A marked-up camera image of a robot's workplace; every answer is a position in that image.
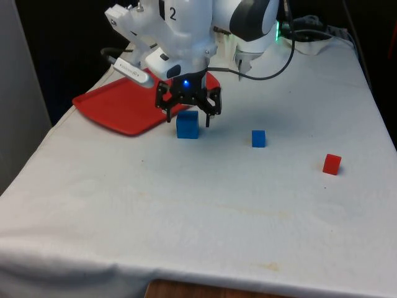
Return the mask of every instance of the cube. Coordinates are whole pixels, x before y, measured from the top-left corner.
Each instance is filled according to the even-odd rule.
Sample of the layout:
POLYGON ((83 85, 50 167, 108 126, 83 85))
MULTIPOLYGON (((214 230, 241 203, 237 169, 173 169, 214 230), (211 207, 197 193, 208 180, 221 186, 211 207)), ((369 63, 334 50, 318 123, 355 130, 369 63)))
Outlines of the cube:
POLYGON ((199 138, 199 112, 181 111, 176 119, 176 132, 178 138, 199 138))
POLYGON ((342 158, 340 156, 328 154, 325 159, 323 172, 326 174, 337 175, 341 165, 342 158))
POLYGON ((252 131, 252 147, 254 148, 266 147, 266 132, 264 130, 252 131))

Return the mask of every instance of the red tray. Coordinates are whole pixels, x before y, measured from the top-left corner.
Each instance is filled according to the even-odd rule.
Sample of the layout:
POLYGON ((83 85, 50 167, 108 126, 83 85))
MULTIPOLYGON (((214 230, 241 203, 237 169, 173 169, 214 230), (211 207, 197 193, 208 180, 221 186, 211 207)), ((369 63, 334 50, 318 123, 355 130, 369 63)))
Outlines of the red tray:
MULTIPOLYGON (((154 85, 157 86, 158 82, 155 78, 154 85)), ((219 82, 209 73, 207 88, 219 86, 219 82)), ((154 106, 155 98, 156 88, 146 89, 123 78, 74 98, 73 104, 80 113, 101 126, 124 135, 137 136, 166 121, 166 115, 154 106)), ((173 108, 172 115, 188 108, 178 105, 173 108)))

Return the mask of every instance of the cable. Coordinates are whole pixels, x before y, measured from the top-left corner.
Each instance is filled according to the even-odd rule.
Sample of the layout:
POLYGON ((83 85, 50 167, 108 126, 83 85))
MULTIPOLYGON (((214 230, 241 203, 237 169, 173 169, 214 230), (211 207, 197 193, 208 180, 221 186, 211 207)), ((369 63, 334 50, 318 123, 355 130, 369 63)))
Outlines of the cable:
POLYGON ((284 67, 280 71, 278 71, 277 73, 275 73, 271 76, 257 78, 255 76, 248 76, 244 73, 240 73, 239 71, 231 70, 229 68, 208 67, 207 70, 208 71, 220 71, 220 72, 224 72, 224 73, 234 73, 235 75, 242 76, 243 78, 247 78, 247 79, 252 79, 254 81, 265 81, 265 80, 272 79, 272 78, 275 78, 276 76, 281 75, 287 69, 287 67, 290 65, 293 55, 295 53, 295 29, 293 26, 293 17, 292 17, 292 13, 291 13, 289 0, 284 0, 284 10, 285 10, 285 16, 287 17, 287 19, 290 23, 290 28, 291 28, 291 33, 292 33, 292 47, 291 47, 290 57, 288 58, 287 63, 284 65, 284 67))
POLYGON ((342 42, 344 42, 344 43, 346 43, 346 44, 348 44, 348 45, 350 45, 350 46, 351 46, 351 44, 350 44, 350 42, 351 42, 351 43, 353 43, 353 49, 354 49, 356 55, 357 55, 357 56, 359 55, 359 53, 357 52, 357 46, 356 46, 356 44, 355 44, 355 41, 354 41, 353 37, 351 36, 351 34, 348 33, 348 32, 346 32, 346 33, 347 33, 347 35, 349 36, 349 38, 351 39, 351 41, 348 41, 348 40, 346 40, 346 39, 344 39, 344 38, 342 38, 342 37, 338 37, 338 36, 335 36, 335 35, 329 34, 329 33, 327 33, 327 32, 320 31, 320 30, 302 29, 302 30, 296 30, 296 31, 295 31, 295 33, 305 33, 305 32, 308 32, 308 33, 316 33, 316 34, 322 34, 322 35, 327 36, 327 37, 333 37, 333 38, 336 38, 336 39, 338 39, 338 40, 340 40, 340 41, 342 41, 342 42))
POLYGON ((343 8, 345 10, 346 16, 347 16, 347 20, 349 21, 350 27, 352 28, 352 31, 353 31, 353 36, 354 36, 356 44, 357 44, 357 48, 356 49, 360 53, 361 62, 362 62, 362 66, 363 66, 364 73, 365 73, 365 78, 367 79, 368 86, 369 86, 369 88, 370 88, 370 90, 372 92, 372 84, 371 84, 371 79, 370 79, 370 73, 368 71, 367 62, 365 61, 364 52, 362 51, 359 35, 357 34, 357 31, 355 29, 355 26, 354 26, 354 23, 353 23, 353 19, 352 19, 352 16, 350 14, 349 8, 347 7, 346 1, 342 0, 342 4, 343 4, 343 8))
MULTIPOLYGON (((157 43, 151 45, 150 48, 157 47, 157 43)), ((132 53, 134 50, 127 50, 123 48, 103 48, 100 50, 100 54, 110 63, 114 64, 116 58, 114 56, 120 56, 122 53, 132 53)))

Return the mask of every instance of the green light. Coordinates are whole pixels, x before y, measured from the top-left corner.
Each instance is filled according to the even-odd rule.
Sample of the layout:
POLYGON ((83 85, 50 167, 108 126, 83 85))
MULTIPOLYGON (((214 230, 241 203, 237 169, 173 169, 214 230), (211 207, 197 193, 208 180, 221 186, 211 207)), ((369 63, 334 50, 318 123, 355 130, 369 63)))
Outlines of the green light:
POLYGON ((279 36, 280 36, 280 23, 278 21, 276 21, 276 22, 277 22, 277 25, 275 27, 275 41, 278 41, 279 36))

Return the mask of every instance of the red cube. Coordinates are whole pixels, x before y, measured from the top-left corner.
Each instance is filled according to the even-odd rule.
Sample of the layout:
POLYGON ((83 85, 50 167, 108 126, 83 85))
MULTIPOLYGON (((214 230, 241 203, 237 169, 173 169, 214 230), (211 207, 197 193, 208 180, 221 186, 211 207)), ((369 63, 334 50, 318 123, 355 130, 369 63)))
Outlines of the red cube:
POLYGON ((337 175, 342 158, 340 156, 328 154, 325 159, 323 172, 331 175, 337 175))

